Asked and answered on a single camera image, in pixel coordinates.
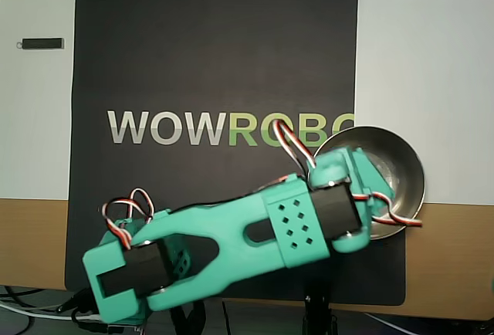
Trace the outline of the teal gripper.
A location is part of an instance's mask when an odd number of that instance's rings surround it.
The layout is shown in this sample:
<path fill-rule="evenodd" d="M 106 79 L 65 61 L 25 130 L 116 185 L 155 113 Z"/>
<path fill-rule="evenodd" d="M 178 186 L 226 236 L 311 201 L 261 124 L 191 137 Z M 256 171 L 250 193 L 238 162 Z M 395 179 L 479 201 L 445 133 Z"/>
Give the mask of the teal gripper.
<path fill-rule="evenodd" d="M 394 191 L 376 165 L 361 149 L 347 147 L 352 193 L 378 191 L 394 200 Z"/>

